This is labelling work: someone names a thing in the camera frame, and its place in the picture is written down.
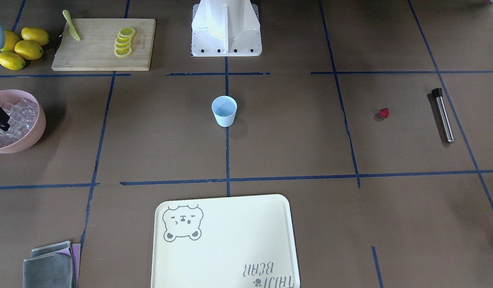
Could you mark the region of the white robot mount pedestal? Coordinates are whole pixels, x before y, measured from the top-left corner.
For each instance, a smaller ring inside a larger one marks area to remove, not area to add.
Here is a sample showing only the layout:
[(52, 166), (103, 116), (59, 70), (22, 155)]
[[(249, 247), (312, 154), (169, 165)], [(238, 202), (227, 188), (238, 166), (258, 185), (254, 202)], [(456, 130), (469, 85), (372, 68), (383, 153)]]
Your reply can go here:
[(261, 55), (259, 9), (250, 0), (201, 0), (192, 11), (191, 56)]

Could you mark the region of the lemon slices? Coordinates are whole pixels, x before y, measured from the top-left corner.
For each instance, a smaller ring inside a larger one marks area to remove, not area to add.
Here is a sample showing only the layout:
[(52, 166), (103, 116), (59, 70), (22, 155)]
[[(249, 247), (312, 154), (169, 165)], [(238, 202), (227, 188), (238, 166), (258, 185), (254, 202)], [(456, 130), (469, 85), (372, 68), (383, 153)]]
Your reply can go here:
[(136, 32), (133, 27), (123, 27), (118, 31), (113, 50), (116, 57), (127, 57), (132, 53), (133, 38)]

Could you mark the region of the yellow green knife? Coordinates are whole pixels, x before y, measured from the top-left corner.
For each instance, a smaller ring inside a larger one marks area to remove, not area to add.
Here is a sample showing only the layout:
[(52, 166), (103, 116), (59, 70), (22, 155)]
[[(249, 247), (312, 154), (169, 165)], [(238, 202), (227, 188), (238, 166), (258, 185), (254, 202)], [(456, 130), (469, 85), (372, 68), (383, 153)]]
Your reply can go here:
[(67, 24), (68, 24), (68, 31), (69, 31), (69, 34), (76, 40), (76, 41), (80, 41), (81, 40), (81, 37), (79, 36), (78, 32), (76, 31), (75, 29), (75, 25), (73, 23), (73, 20), (72, 20), (72, 16), (70, 14), (70, 12), (68, 10), (63, 10), (62, 11), (62, 15), (64, 16)]

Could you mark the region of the purple cloth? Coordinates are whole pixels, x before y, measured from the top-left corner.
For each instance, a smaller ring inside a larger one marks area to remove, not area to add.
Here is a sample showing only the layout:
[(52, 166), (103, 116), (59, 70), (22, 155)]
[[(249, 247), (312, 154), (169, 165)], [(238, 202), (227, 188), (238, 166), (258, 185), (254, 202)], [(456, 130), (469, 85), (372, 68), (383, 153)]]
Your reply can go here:
[(61, 243), (63, 254), (70, 255), (73, 263), (73, 279), (72, 279), (72, 288), (78, 288), (79, 285), (79, 277), (80, 277), (80, 258), (81, 258), (81, 250), (82, 244), (73, 244), (69, 241), (65, 241)]

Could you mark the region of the steel muddler with black tip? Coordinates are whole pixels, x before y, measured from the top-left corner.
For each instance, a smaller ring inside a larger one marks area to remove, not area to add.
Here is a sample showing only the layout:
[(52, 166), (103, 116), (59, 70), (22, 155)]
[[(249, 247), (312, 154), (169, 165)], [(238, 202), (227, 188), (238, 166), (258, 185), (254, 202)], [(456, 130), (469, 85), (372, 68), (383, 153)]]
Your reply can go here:
[(446, 112), (445, 103), (443, 100), (442, 88), (435, 88), (431, 90), (431, 96), (436, 104), (438, 116), (440, 118), (440, 124), (443, 129), (444, 139), (447, 143), (452, 144), (455, 138), (452, 133), (452, 129), (449, 123), (449, 117)]

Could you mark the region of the grey folded cloth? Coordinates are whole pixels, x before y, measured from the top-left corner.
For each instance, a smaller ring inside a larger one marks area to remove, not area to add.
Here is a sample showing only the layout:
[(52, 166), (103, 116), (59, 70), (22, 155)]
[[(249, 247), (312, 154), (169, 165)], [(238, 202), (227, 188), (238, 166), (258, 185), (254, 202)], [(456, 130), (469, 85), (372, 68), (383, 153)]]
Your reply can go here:
[(23, 260), (24, 288), (74, 288), (74, 274), (69, 241), (34, 248)]

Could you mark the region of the cream bear tray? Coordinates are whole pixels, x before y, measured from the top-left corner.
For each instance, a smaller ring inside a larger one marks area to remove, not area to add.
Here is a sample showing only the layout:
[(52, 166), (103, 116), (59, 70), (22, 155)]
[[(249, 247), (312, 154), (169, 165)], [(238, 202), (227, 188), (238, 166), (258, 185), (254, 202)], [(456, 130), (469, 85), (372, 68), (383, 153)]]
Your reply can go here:
[(289, 201), (280, 194), (165, 201), (152, 288), (299, 288)]

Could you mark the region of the pile of clear ice cubes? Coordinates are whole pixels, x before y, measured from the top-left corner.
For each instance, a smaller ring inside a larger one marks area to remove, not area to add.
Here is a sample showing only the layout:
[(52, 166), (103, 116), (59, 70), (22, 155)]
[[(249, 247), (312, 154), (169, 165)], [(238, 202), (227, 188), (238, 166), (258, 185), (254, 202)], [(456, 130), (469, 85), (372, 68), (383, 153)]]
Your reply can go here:
[(0, 149), (17, 143), (33, 128), (39, 113), (38, 104), (22, 98), (16, 104), (5, 102), (1, 105), (9, 116), (10, 128), (7, 132), (0, 129)]

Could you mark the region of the red strawberry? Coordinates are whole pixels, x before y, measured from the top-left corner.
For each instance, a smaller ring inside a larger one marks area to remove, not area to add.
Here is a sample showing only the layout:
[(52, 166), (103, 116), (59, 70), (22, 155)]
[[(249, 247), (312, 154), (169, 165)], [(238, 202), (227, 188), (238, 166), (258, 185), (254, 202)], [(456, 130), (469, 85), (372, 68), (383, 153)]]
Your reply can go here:
[(377, 116), (382, 120), (386, 119), (387, 117), (389, 117), (389, 108), (380, 109), (377, 113)]

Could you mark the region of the light blue cup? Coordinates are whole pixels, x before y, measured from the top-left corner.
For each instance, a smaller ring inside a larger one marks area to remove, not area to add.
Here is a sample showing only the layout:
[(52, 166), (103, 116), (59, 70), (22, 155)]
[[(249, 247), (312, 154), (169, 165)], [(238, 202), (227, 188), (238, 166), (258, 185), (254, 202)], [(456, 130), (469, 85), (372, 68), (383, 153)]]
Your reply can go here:
[(211, 105), (215, 120), (219, 126), (229, 127), (235, 121), (237, 102), (230, 96), (219, 96)]

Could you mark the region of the pink bowl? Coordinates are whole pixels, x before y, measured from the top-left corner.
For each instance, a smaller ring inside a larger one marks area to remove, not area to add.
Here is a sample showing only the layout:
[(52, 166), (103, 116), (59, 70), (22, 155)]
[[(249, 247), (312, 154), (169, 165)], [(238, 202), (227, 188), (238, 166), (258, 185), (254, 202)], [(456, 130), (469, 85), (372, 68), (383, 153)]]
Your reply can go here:
[(0, 91), (0, 154), (21, 152), (40, 140), (46, 117), (37, 99), (22, 90)]

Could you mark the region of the wooden cutting board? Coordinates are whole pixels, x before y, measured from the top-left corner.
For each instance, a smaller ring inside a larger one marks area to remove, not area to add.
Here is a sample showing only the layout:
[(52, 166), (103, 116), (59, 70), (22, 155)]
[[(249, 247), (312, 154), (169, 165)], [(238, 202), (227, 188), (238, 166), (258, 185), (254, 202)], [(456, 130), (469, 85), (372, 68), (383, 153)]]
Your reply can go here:
[[(75, 40), (65, 25), (62, 41), (56, 51), (54, 71), (148, 71), (156, 31), (155, 19), (73, 18), (80, 36)], [(120, 29), (133, 27), (132, 53), (127, 57), (114, 54), (114, 43)]]

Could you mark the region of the whole lemon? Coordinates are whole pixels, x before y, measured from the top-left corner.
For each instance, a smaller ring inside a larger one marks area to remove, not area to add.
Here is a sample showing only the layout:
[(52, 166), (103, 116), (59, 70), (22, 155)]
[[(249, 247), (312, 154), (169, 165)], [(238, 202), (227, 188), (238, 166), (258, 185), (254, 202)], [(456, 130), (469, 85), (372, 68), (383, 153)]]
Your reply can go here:
[(50, 42), (50, 36), (47, 31), (40, 27), (24, 27), (21, 30), (23, 40), (34, 41), (41, 47)]
[(13, 52), (0, 53), (0, 65), (9, 70), (21, 70), (25, 67), (25, 60)]
[(1, 52), (14, 52), (15, 46), (21, 40), (21, 38), (14, 31), (5, 30), (4, 31), (5, 42), (3, 47), (0, 49)]
[(26, 60), (38, 60), (44, 54), (42, 46), (31, 40), (17, 42), (14, 51)]

